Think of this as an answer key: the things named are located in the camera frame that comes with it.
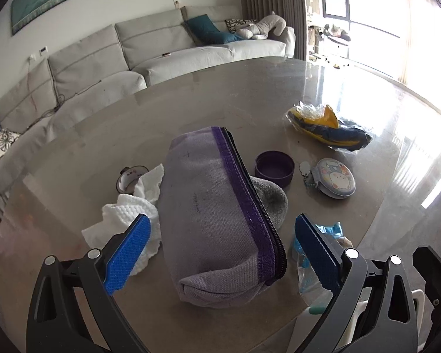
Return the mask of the blue plastic wrapper trash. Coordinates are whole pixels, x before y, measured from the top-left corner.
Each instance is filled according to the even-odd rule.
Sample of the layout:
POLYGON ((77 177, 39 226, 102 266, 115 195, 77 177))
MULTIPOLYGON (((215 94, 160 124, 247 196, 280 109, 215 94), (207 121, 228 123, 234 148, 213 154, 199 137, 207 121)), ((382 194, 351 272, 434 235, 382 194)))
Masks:
MULTIPOLYGON (((321 233, 330 234, 344 249, 353 246, 351 241, 345 237, 340 222, 336 222, 333 226, 318 225, 317 227, 321 233)), ((324 289, 321 285, 296 237, 292 243, 292 257, 296 261, 297 266, 299 295, 310 308, 310 314, 322 314, 329 304, 333 293, 324 289)))

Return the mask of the round cartoon bear case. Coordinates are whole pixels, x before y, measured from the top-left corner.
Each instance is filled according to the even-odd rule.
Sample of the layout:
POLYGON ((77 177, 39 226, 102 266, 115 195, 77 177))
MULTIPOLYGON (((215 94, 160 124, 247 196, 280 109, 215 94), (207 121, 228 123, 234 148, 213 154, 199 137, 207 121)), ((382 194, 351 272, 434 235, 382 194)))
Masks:
POLYGON ((313 187, 332 199, 347 199, 355 193, 355 177, 350 169, 336 159, 324 158, 315 166, 299 164, 306 187, 313 187))

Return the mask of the white paper towel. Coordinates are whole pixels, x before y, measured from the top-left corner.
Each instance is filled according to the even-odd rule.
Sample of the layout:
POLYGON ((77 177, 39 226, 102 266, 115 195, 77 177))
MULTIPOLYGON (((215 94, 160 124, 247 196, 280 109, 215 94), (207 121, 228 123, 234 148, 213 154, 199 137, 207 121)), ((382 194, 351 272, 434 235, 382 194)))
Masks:
POLYGON ((150 219, 150 238, 132 269, 131 276, 142 272, 149 259, 158 253, 161 245, 160 219, 157 202, 165 169, 159 164, 139 178, 133 194, 120 194, 116 203, 106 204, 102 209, 103 220, 82 231, 83 238, 91 248, 102 249, 115 234, 121 234, 133 220, 144 214, 150 219))

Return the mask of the grey knitted sock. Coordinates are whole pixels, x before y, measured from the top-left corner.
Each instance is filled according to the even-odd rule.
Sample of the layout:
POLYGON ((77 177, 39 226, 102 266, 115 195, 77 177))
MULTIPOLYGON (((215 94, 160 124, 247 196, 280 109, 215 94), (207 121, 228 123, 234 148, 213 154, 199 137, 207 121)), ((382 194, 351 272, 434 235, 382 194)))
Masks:
POLYGON ((280 229, 288 212, 288 197, 283 189, 265 179, 251 176, 252 184, 266 209, 272 224, 276 229, 280 229))

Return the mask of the purple grey zipper pouch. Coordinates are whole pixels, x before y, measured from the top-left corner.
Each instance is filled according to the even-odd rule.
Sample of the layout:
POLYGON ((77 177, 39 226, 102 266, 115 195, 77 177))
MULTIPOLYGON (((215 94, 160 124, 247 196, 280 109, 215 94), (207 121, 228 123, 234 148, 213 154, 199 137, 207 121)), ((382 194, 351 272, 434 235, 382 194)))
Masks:
POLYGON ((281 279, 285 247, 226 128, 175 138, 158 211, 164 258, 180 300, 231 308, 281 279))

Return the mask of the yellow blue item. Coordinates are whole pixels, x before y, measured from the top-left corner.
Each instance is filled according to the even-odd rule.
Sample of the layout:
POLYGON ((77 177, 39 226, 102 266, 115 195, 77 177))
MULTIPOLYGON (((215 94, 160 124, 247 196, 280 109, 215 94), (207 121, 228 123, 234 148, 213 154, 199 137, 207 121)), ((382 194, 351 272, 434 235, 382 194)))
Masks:
POLYGON ((355 122, 338 118, 330 105, 314 106, 300 101, 285 117, 294 128, 332 149, 359 151, 373 137, 355 122))

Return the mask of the white trash bin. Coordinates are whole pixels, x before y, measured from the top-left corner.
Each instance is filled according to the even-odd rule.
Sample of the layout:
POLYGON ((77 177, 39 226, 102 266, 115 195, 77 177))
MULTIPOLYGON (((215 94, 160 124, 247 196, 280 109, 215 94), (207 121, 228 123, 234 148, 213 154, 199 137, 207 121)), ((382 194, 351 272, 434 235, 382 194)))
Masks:
POLYGON ((318 318, 297 345, 297 352, 415 352, 424 305, 421 289, 410 291, 405 279, 397 276, 375 287, 368 300, 357 301, 353 292, 342 293, 325 308, 315 311, 318 318))

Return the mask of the black tape roll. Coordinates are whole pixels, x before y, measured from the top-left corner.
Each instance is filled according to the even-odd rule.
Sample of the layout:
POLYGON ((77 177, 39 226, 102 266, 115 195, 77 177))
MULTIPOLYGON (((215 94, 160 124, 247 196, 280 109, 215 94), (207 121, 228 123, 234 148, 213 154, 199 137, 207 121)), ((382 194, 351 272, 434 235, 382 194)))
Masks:
POLYGON ((119 194, 133 194, 139 178, 148 171, 149 169, 146 166, 141 165, 124 167, 120 171, 118 180, 115 184, 117 192, 119 194))

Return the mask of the grey sectional sofa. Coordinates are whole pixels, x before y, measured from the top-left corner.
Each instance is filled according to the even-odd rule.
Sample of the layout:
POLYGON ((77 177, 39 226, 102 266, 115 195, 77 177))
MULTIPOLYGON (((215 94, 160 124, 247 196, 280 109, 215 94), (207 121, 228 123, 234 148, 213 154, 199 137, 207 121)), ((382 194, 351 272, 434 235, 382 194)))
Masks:
POLYGON ((185 21, 207 14, 217 29, 236 6, 185 6, 109 25, 45 58, 0 98, 0 126, 20 133, 0 160, 0 214, 35 153, 97 111, 198 70, 252 58, 290 57, 295 32, 205 46, 185 21))

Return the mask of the balcony chair with clothes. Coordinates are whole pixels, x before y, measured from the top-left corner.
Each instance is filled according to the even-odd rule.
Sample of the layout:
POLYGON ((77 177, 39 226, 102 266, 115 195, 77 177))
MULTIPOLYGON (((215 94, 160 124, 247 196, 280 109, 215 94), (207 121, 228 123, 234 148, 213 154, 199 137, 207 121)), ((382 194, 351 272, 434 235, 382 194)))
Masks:
POLYGON ((319 30, 319 52, 331 57, 349 57, 351 38, 345 29, 326 24, 319 30))

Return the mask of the grey plush toy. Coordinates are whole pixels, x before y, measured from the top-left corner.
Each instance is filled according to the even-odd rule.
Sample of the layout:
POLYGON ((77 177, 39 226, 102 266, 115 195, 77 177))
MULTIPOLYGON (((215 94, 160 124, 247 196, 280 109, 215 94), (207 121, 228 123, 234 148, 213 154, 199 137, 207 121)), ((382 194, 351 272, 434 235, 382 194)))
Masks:
POLYGON ((272 11, 272 13, 257 23, 238 29, 235 35, 244 40, 265 40, 271 31, 273 31, 275 36, 280 36, 286 27, 285 19, 272 11))

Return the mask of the black white floral cushion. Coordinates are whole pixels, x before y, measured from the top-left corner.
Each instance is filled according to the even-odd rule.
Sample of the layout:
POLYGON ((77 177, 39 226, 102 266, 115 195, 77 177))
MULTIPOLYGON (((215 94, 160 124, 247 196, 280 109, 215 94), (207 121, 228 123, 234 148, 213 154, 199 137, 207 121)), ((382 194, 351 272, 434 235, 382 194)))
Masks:
POLYGON ((239 29, 244 29, 248 26, 256 24, 257 21, 255 19, 239 19, 239 18, 230 18, 225 20, 225 25, 227 26, 228 31, 231 34, 236 33, 239 29))

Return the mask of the teal cushion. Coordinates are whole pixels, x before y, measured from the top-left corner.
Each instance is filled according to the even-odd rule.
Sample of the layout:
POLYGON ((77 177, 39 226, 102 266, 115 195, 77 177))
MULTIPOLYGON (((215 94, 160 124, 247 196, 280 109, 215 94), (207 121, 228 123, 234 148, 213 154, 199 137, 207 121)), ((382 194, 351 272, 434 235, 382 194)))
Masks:
POLYGON ((205 46, 225 45, 230 42, 243 41, 243 38, 230 32, 222 32, 216 28, 207 14, 190 18, 185 21, 190 32, 205 46))

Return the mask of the teal left wall painting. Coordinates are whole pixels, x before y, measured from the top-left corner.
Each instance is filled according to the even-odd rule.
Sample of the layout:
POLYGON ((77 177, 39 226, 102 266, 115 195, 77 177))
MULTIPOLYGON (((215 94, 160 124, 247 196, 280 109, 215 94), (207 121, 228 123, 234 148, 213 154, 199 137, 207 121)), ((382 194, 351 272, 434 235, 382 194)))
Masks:
POLYGON ((66 1, 67 0, 13 0, 11 2, 11 34, 15 35, 31 21, 66 1))

